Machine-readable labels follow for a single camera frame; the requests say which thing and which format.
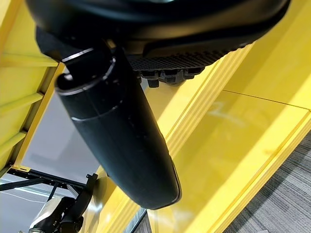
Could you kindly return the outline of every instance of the black metal bar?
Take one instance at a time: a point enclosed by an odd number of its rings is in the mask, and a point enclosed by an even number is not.
[[[58,185],[59,185],[59,183],[58,183],[58,182],[55,182],[54,187],[53,187],[53,189],[52,189],[52,192],[50,193],[50,196],[49,196],[49,198],[48,198],[48,201],[52,199],[52,197],[53,197],[53,195],[54,195],[54,193],[55,193],[55,191],[56,191]]]
[[[68,209],[66,215],[62,219],[63,222],[75,222],[82,216],[92,199],[97,177],[97,174],[88,176],[86,186],[82,192],[79,193],[74,205]]]
[[[144,212],[141,214],[141,216],[139,217],[138,221],[136,222],[136,224],[134,225],[134,227],[131,229],[130,233],[134,233],[137,229],[137,227],[140,225],[141,221],[144,219],[144,217],[147,214],[147,210],[145,209]]]
[[[36,179],[31,179],[27,181],[18,181],[18,182],[12,182],[12,183],[5,183],[0,185],[0,191],[5,191],[9,189],[14,189],[14,188],[21,188],[25,186],[30,186],[38,183],[43,183],[44,179],[43,178],[36,178]]]
[[[67,189],[67,184],[74,187],[76,190],[78,190],[78,193],[81,192],[85,186],[84,183],[71,181],[68,179],[64,179],[58,176],[53,176],[44,172],[36,171],[36,170],[30,170],[30,171],[21,171],[17,169],[11,168],[8,172],[8,174],[19,176],[26,179],[36,179],[36,178],[44,178],[44,184],[54,186],[56,182],[59,183],[58,188]]]

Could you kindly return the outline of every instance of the black textured plastic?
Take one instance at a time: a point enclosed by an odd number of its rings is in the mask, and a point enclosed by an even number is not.
[[[135,71],[196,68],[209,66],[232,50],[185,53],[167,57],[128,56],[127,59]]]

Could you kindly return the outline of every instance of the yellow panel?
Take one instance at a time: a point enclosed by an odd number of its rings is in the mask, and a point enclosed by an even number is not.
[[[209,232],[308,113],[223,91],[173,158],[183,197],[149,212],[154,233]]]
[[[11,0],[1,0],[0,1],[0,27],[2,25],[5,13],[9,7]]]
[[[5,105],[0,106],[0,116],[15,110],[17,108],[25,107],[27,105],[31,105],[34,102],[37,102],[42,99],[42,95],[39,93],[34,93],[32,95],[26,96],[22,99],[7,103]]]
[[[26,106],[0,116],[0,145],[20,131],[29,109],[30,106]]]
[[[294,0],[284,21],[256,42],[225,90],[311,109],[310,12],[310,0]],[[271,39],[280,36],[270,51]]]
[[[3,54],[0,67],[56,67],[58,63],[48,57]]]
[[[39,57],[44,56],[34,40],[34,35],[35,23],[30,16],[25,2],[23,2],[6,40],[4,53]]]
[[[34,94],[46,67],[0,68],[0,105]]]

